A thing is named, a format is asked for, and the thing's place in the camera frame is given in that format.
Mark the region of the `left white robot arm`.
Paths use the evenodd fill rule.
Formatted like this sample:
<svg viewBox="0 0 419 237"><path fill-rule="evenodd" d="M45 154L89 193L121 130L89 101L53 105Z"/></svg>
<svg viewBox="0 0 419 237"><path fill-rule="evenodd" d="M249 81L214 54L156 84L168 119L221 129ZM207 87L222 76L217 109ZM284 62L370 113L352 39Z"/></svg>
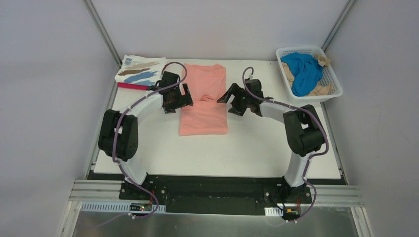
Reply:
<svg viewBox="0 0 419 237"><path fill-rule="evenodd" d="M116 163L125 180L142 185L147 171L136 158L139 149L139 125L153 112L166 114L193 105L186 77L163 72L163 77L148 88L148 91L120 110L105 111L98 136L98 148Z"/></svg>

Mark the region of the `pink t shirt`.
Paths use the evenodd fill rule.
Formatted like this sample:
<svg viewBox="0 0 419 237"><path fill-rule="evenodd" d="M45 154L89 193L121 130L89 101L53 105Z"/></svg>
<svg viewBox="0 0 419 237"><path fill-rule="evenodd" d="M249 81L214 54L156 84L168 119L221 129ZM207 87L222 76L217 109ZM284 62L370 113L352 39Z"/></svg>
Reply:
<svg viewBox="0 0 419 237"><path fill-rule="evenodd" d="M224 135L229 131L226 104L217 100L226 93L226 68L220 64L185 64L192 106L181 108L180 136Z"/></svg>

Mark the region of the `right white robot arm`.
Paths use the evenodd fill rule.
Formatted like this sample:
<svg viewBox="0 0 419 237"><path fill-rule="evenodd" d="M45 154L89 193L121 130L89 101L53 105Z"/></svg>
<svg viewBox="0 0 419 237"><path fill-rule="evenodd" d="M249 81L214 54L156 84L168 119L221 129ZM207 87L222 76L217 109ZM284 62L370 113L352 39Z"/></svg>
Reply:
<svg viewBox="0 0 419 237"><path fill-rule="evenodd" d="M291 159L280 186L282 199L303 192L310 161L326 143L326 133L316 110L312 105L295 107L265 97L261 82L245 79L244 87L233 83L217 100L218 103L231 102L229 113L243 116L247 109L260 117L274 119L284 125L286 140L291 149Z"/></svg>

